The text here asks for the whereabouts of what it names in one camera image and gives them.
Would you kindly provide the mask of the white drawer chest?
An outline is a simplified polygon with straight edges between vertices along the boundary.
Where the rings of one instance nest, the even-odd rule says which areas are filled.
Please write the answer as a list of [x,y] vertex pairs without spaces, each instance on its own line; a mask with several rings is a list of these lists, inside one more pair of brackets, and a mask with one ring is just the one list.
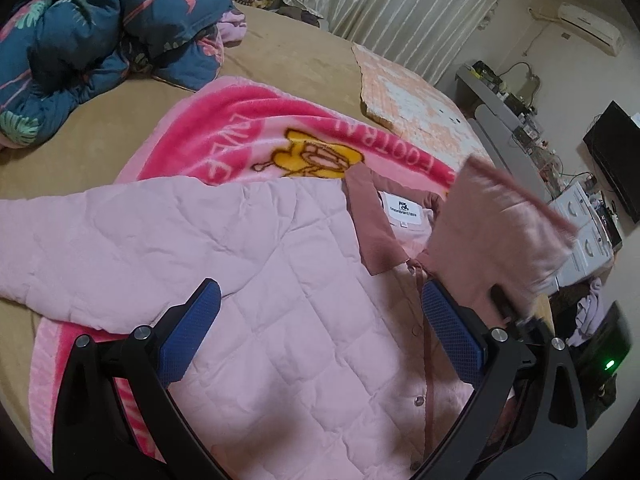
[[578,229],[570,256],[555,274],[556,286],[589,280],[612,266],[623,240],[617,217],[601,192],[589,195],[575,182],[552,200],[550,207]]

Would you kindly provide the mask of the blue flamingo print duvet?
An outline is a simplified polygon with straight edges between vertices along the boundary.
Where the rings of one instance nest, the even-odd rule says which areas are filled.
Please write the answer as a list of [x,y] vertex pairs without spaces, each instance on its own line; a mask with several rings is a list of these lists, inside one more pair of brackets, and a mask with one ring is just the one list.
[[1,27],[1,145],[48,142],[133,74],[198,91],[246,18],[232,0],[18,0]]

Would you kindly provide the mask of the pink football fleece blanket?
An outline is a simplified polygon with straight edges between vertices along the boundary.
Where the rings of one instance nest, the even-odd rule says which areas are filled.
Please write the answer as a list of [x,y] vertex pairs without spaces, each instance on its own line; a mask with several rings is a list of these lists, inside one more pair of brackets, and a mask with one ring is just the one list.
[[170,387],[242,479],[405,479],[425,454],[419,286],[447,167],[397,136],[243,78],[167,114],[80,246],[222,304]]

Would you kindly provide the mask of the pink quilted jacket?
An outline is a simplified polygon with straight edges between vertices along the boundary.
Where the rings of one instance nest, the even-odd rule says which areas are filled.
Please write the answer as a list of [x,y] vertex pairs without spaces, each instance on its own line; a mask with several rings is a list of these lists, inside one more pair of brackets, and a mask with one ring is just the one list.
[[529,315],[576,228],[466,161],[446,197],[364,165],[341,178],[210,186],[153,178],[1,204],[1,293],[113,335],[206,278],[220,312],[171,389],[239,479],[405,479],[437,431],[421,288],[440,278],[498,325],[500,285]]

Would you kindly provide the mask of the pink checkered kitty blanket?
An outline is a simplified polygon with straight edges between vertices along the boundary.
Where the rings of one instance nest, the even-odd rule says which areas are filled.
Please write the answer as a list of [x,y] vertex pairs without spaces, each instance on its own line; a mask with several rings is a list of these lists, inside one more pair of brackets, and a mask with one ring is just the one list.
[[360,100],[370,119],[454,170],[470,156],[490,159],[446,94],[360,44],[352,45],[352,53],[361,74]]

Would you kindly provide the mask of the white air conditioner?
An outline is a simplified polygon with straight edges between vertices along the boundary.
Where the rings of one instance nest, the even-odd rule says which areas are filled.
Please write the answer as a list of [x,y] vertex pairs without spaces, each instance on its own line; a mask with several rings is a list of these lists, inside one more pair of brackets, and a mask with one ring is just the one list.
[[565,28],[607,55],[617,56],[623,49],[625,39],[622,32],[614,24],[580,6],[561,3],[558,7],[558,20]]

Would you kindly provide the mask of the lilac clothes on chair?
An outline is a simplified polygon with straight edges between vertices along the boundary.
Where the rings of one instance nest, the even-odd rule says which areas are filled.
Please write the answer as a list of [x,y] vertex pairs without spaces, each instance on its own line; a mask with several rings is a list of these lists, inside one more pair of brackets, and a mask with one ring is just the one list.
[[567,344],[570,347],[579,347],[591,339],[597,333],[605,315],[602,281],[600,278],[593,278],[589,282],[588,295],[577,303],[576,328],[568,337]]

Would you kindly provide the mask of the black wall television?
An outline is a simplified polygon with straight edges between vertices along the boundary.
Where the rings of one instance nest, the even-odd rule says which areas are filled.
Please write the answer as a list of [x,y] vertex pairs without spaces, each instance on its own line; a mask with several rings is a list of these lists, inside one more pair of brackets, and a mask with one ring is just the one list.
[[582,138],[632,222],[639,222],[639,126],[615,102],[608,104]]

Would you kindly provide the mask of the grey cluttered shelf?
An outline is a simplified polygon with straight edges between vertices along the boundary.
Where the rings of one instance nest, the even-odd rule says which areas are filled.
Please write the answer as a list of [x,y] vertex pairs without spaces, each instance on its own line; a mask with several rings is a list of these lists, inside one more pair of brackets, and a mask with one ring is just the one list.
[[467,65],[457,70],[454,102],[469,115],[472,129],[496,167],[544,202],[560,195],[555,154],[533,138],[526,123]]

